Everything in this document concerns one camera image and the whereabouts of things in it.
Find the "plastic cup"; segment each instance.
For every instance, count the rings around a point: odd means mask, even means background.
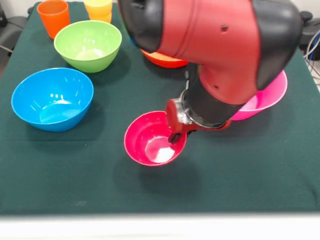
[[[40,3],[36,9],[52,39],[61,29],[70,24],[68,3],[63,0],[47,0]]]
[[[240,121],[276,105],[286,94],[288,78],[283,70],[264,90],[252,97],[233,117],[233,121]]]
[[[112,0],[84,0],[83,2],[90,20],[111,23],[113,6]]]
[[[166,112],[148,112],[130,124],[124,135],[124,148],[139,164],[149,167],[167,165],[180,155],[187,142],[184,133],[177,143],[169,143],[171,133]]]

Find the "cable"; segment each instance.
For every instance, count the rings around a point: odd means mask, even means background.
[[[9,48],[7,48],[7,47],[5,47],[5,46],[2,46],[2,45],[0,45],[0,49],[4,49],[4,50],[6,50],[6,51],[8,51],[9,53],[13,53],[14,51],[12,51],[11,49],[9,49]]]
[[[314,42],[313,42],[313,45],[315,45],[316,43],[318,43],[319,41],[319,37],[320,37],[320,33],[316,36]],[[310,60],[312,60],[314,58],[314,55],[315,55],[315,51],[316,49],[314,49],[314,51],[311,53],[311,57],[310,57]]]
[[[308,47],[306,48],[306,54],[303,56],[305,59],[307,59],[309,57],[309,55],[318,47],[318,45],[320,43],[320,38],[314,44],[313,48],[310,50],[312,43],[314,42],[316,37],[318,37],[319,34],[320,34],[320,30],[312,37],[311,41],[309,42]]]

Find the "table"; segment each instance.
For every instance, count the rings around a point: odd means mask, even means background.
[[[70,2],[71,22],[87,20]],[[0,80],[0,215],[317,212],[320,210],[320,95],[296,54],[288,90],[273,108],[220,132],[199,131],[181,156],[157,168],[133,162],[123,146],[139,115],[164,110],[185,87],[184,68],[148,62],[124,33],[114,62],[88,74],[92,106],[74,129],[35,129],[12,111],[15,87],[34,72],[71,68],[55,51],[36,11]]]

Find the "pink bowl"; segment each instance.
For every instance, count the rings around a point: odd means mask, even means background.
[[[184,133],[177,143],[169,143],[171,133],[165,111],[148,112],[130,124],[124,135],[124,148],[139,164],[163,166],[175,160],[187,142]]]
[[[286,94],[288,78],[283,70],[268,87],[259,91],[233,117],[233,121],[248,119],[277,104]]]

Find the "bowl rim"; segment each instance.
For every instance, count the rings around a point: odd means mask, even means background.
[[[255,109],[239,109],[239,112],[242,112],[242,113],[250,113],[250,112],[256,112],[256,111],[262,111],[262,110],[265,110],[265,109],[268,109],[268,108],[271,108],[272,106],[276,105],[278,102],[280,102],[280,100],[285,96],[287,90],[288,90],[288,77],[287,77],[287,74],[285,72],[285,70],[282,70],[278,75],[283,75],[284,77],[284,81],[285,81],[285,86],[283,88],[283,92],[281,93],[281,95],[279,96],[279,98],[277,99],[277,101],[274,101],[273,103],[270,103],[269,105],[267,106],[264,106],[264,107],[260,107],[260,108],[255,108]]]
[[[169,159],[168,161],[161,162],[161,163],[154,163],[154,164],[152,164],[152,165],[142,163],[142,162],[136,160],[134,157],[132,157],[132,155],[131,155],[130,152],[128,151],[127,145],[126,145],[127,134],[128,134],[129,129],[131,128],[131,126],[132,126],[138,119],[144,117],[145,115],[153,114],[153,113],[164,113],[164,114],[166,114],[165,111],[159,111],[159,110],[158,110],[158,111],[145,112],[144,114],[138,116],[138,117],[137,117],[136,119],[134,119],[134,120],[130,123],[130,125],[127,127],[127,129],[126,129],[126,131],[125,131],[125,134],[124,134],[124,138],[123,138],[123,145],[124,145],[124,149],[125,149],[126,153],[127,153],[127,154],[129,155],[129,157],[130,157],[133,161],[135,161],[136,163],[138,163],[138,164],[140,164],[140,165],[147,166],[147,167],[161,167],[161,166],[164,166],[164,165],[167,165],[167,164],[173,162],[173,161],[182,153],[182,151],[184,150],[184,148],[186,147],[186,144],[187,144],[187,134],[186,134],[186,133],[183,133],[183,134],[185,135],[185,141],[184,141],[184,143],[183,143],[183,145],[182,145],[182,148],[181,148],[181,151],[179,152],[179,154],[177,154],[175,157],[172,157],[172,158]]]
[[[26,82],[29,78],[31,78],[31,77],[39,74],[39,73],[46,72],[46,71],[55,71],[55,70],[68,70],[68,71],[71,71],[71,72],[76,72],[76,73],[79,73],[79,74],[83,75],[84,78],[89,81],[90,86],[91,86],[91,96],[90,96],[90,98],[89,98],[88,103],[85,105],[85,107],[83,107],[82,110],[81,110],[78,114],[74,115],[73,117],[70,117],[70,118],[68,118],[68,119],[61,120],[61,121],[50,122],[50,123],[42,123],[42,122],[29,121],[29,120],[25,119],[24,117],[22,117],[20,114],[18,114],[17,111],[16,111],[16,109],[15,109],[14,103],[13,103],[13,100],[14,100],[14,97],[15,97],[16,92],[18,91],[18,88],[19,88],[24,82]],[[23,121],[25,121],[26,123],[33,124],[33,125],[49,126],[49,125],[54,125],[54,124],[63,123],[63,122],[65,122],[65,121],[68,121],[68,120],[70,120],[70,119],[73,119],[73,118],[77,117],[79,114],[81,114],[81,113],[83,112],[83,110],[86,109],[86,108],[91,104],[91,102],[92,102],[92,100],[93,100],[93,98],[94,98],[94,92],[95,92],[95,89],[94,89],[94,85],[93,85],[91,79],[90,79],[87,75],[85,75],[83,72],[78,71],[78,70],[73,69],[73,68],[68,68],[68,67],[52,67],[52,68],[47,68],[47,69],[43,69],[43,70],[37,71],[37,72],[35,72],[35,73],[27,76],[24,80],[22,80],[22,81],[15,87],[15,89],[14,89],[14,91],[13,91],[13,93],[12,93],[12,96],[11,96],[11,107],[12,107],[13,112],[14,112],[20,119],[22,119]]]
[[[119,41],[117,47],[116,47],[111,53],[109,53],[109,54],[103,55],[103,56],[98,57],[98,58],[89,59],[89,60],[75,59],[74,57],[69,57],[69,56],[66,56],[65,54],[62,54],[61,51],[59,51],[59,49],[57,48],[57,39],[58,39],[59,35],[60,35],[65,29],[67,29],[67,28],[70,28],[70,27],[72,27],[72,26],[74,26],[74,25],[77,25],[77,24],[86,23],[86,22],[91,22],[91,23],[103,23],[103,24],[109,25],[110,27],[114,28],[114,29],[116,30],[116,32],[118,32],[119,35],[120,35],[120,41]],[[108,23],[108,22],[105,22],[105,21],[101,21],[101,20],[83,20],[83,21],[76,21],[76,22],[71,23],[71,24],[69,24],[68,26],[65,26],[64,28],[62,28],[62,29],[56,34],[56,36],[55,36],[55,38],[54,38],[54,40],[53,40],[53,45],[54,45],[55,50],[58,52],[58,54],[60,54],[60,55],[63,56],[64,58],[67,58],[67,59],[70,59],[70,60],[73,60],[73,61],[78,61],[78,62],[91,62],[91,61],[100,60],[100,59],[103,59],[103,58],[105,58],[105,57],[107,57],[107,56],[112,55],[114,52],[116,52],[116,51],[119,49],[119,47],[120,47],[120,45],[121,45],[121,43],[122,43],[122,40],[123,40],[123,37],[122,37],[121,31],[120,31],[115,25],[113,25],[113,24],[111,24],[111,23]]]

